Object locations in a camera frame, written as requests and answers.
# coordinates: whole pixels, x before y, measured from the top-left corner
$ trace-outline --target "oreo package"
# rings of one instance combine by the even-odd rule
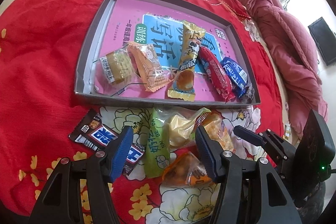
[[[104,150],[110,141],[117,139],[119,134],[103,124],[101,115],[90,109],[83,117],[69,138],[91,148],[94,151]],[[133,143],[124,165],[124,174],[129,175],[145,153],[145,146]]]
[[[234,84],[233,92],[240,98],[244,94],[244,88],[247,84],[246,72],[229,57],[224,57],[220,64]]]

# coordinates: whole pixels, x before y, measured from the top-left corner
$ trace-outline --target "pink quilt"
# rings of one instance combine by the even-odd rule
[[[279,0],[239,0],[257,22],[288,92],[289,122],[302,137],[310,109],[325,120],[328,105],[317,75],[315,43],[300,21],[283,10]]]

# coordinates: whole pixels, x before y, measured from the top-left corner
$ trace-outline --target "candy bar wrapper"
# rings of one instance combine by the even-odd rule
[[[233,99],[235,95],[232,92],[231,80],[215,55],[208,48],[201,47],[199,49],[199,59],[221,98],[225,102]]]
[[[244,94],[244,88],[247,84],[246,72],[236,63],[236,61],[229,57],[225,57],[220,64],[230,77],[231,81],[235,84],[234,93],[240,98]]]
[[[165,120],[169,112],[153,108],[150,119],[150,130],[147,140],[144,169],[147,178],[160,177],[169,165],[169,134],[165,130]]]
[[[159,63],[153,44],[131,41],[128,45],[135,58],[141,79],[145,83],[146,91],[155,92],[171,82]]]
[[[75,127],[69,138],[91,148],[94,151],[104,150],[110,141],[119,136],[114,130],[101,122],[101,115],[90,109]],[[140,144],[132,144],[124,166],[124,173],[129,175],[145,153],[145,147]]]
[[[182,21],[182,23],[182,54],[173,84],[168,89],[168,97],[193,102],[195,100],[194,71],[196,58],[206,31],[193,23],[187,21]]]

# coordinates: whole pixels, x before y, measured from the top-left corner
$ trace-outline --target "blue gripper pad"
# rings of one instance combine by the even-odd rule
[[[223,148],[220,143],[211,140],[208,133],[202,126],[196,129],[195,141],[199,156],[201,157],[201,161],[207,171],[207,175],[213,182],[221,182],[225,172],[222,167],[221,153],[223,153]]]
[[[110,141],[113,143],[114,155],[111,161],[111,174],[110,178],[114,182],[120,177],[128,152],[133,142],[133,129],[130,126],[124,126],[119,137],[116,140]]]

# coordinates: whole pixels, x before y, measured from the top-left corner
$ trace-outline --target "clear plastic bag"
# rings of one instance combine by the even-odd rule
[[[169,165],[170,146],[167,124],[170,114],[153,108],[147,140],[144,169],[147,178],[160,177]]]
[[[167,120],[169,143],[171,148],[194,145],[195,130],[211,111],[205,107],[198,111],[174,107],[166,110],[170,113]]]
[[[219,142],[223,150],[234,151],[230,135],[222,122],[221,116],[211,113],[207,115],[201,125],[204,126],[210,139]]]
[[[204,165],[194,156],[187,152],[180,155],[162,175],[162,183],[166,186],[181,187],[195,186],[211,182]]]
[[[106,54],[98,60],[96,77],[104,89],[104,94],[119,94],[130,84],[143,84],[128,51],[123,47]]]

